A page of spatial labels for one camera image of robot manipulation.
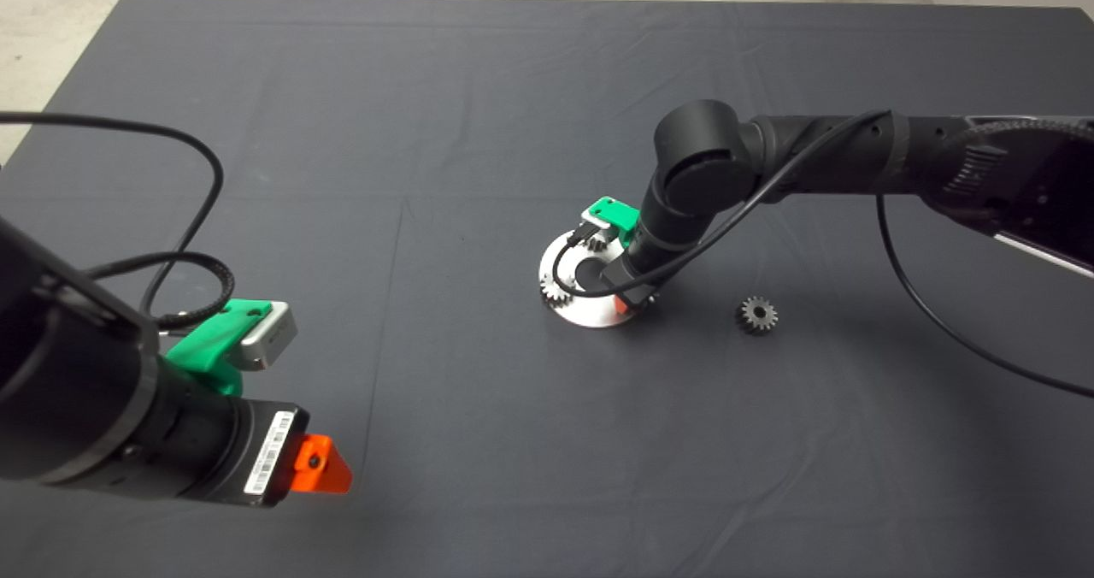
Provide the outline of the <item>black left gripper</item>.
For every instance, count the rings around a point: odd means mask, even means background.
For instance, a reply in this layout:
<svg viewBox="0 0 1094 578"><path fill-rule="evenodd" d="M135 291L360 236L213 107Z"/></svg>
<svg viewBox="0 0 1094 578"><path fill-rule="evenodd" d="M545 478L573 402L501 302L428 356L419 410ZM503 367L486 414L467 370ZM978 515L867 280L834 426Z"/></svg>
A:
<svg viewBox="0 0 1094 578"><path fill-rule="evenodd" d="M293 403L232 398L229 452L203 484L208 502L274 508L291 492L347 495L353 474L328 435L306 434L311 414Z"/></svg>

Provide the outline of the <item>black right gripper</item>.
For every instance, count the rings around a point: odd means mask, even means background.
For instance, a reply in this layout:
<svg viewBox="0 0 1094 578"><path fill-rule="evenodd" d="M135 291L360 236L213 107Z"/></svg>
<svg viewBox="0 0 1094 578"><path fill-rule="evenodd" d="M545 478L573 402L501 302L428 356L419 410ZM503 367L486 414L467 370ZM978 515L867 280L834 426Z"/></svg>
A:
<svg viewBox="0 0 1094 578"><path fill-rule="evenodd" d="M603 269L603 285L614 294L614 313L617 316L629 316L632 310L643 310L652 304L660 294L661 279L639 278L660 269L652 265L638 269L632 263L636 258L616 258Z"/></svg>

